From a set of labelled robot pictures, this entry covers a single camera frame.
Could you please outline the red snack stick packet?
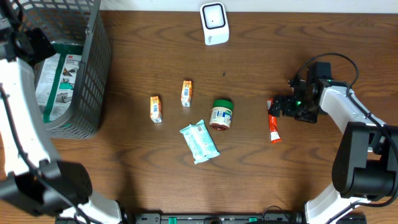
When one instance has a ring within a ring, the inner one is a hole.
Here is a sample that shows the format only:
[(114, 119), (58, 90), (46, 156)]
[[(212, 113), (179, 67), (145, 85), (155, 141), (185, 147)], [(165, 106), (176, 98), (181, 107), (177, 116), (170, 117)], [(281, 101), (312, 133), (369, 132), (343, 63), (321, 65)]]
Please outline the red snack stick packet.
[(279, 132), (277, 129), (277, 118), (271, 115), (271, 106), (273, 104), (273, 99), (270, 98), (267, 100), (267, 109), (268, 109), (268, 119), (269, 119), (269, 130), (270, 130), (270, 137), (271, 143), (275, 144), (281, 142), (281, 138), (279, 136)]

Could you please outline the green lid spice jar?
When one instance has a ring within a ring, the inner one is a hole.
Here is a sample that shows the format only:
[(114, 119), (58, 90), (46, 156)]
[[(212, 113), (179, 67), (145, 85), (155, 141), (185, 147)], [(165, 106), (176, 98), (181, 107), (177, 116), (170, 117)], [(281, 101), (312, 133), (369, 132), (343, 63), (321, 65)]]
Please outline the green lid spice jar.
[(234, 104), (229, 100), (215, 100), (211, 110), (209, 125), (213, 129), (226, 131), (233, 119)]

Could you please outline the mint green wipes pack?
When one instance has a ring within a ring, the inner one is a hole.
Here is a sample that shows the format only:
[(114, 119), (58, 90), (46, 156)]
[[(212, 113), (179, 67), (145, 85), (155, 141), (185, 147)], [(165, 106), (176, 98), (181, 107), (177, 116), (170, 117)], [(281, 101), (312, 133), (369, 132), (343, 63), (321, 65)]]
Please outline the mint green wipes pack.
[(186, 128), (181, 129), (180, 133), (184, 136), (192, 152), (194, 164), (206, 162), (220, 155), (203, 119), (197, 124), (189, 124)]

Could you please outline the orange small carton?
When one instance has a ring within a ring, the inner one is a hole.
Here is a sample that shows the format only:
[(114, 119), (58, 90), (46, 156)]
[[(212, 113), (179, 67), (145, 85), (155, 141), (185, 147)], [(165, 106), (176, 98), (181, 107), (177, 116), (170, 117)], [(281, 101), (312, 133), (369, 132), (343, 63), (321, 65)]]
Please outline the orange small carton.
[(184, 80), (181, 92), (181, 103), (183, 107), (190, 107), (192, 101), (193, 84), (191, 80)]
[(150, 98), (150, 118), (154, 123), (162, 122), (162, 103), (158, 96)]

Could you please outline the green 3M glove package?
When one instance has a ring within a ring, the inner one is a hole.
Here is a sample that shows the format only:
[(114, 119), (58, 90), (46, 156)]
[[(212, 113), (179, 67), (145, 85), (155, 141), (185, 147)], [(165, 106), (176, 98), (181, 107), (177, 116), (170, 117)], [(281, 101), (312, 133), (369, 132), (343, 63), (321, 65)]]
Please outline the green 3M glove package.
[(35, 89), (45, 123), (55, 121), (69, 109), (80, 67), (83, 46), (54, 43), (55, 54), (44, 60)]

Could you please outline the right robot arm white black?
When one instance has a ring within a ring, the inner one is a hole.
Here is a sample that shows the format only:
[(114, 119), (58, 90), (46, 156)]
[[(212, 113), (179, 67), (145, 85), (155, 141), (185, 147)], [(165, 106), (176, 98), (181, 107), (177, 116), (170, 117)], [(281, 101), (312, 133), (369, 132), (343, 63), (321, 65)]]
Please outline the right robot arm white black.
[(352, 86), (331, 76), (328, 62), (306, 62), (306, 79), (289, 80), (291, 95), (277, 95), (269, 115), (316, 123), (328, 115), (342, 132), (331, 184), (305, 203), (290, 223), (336, 223), (359, 206), (385, 207), (397, 199), (397, 127), (375, 117)]

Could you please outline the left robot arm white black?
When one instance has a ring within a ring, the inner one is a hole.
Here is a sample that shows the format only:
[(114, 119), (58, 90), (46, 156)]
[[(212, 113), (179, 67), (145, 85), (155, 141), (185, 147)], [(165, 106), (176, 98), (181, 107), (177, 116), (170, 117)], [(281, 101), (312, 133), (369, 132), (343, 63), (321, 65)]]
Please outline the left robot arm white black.
[(99, 1), (1, 2), (4, 201), (57, 223), (131, 222), (52, 143), (97, 132), (111, 54)]

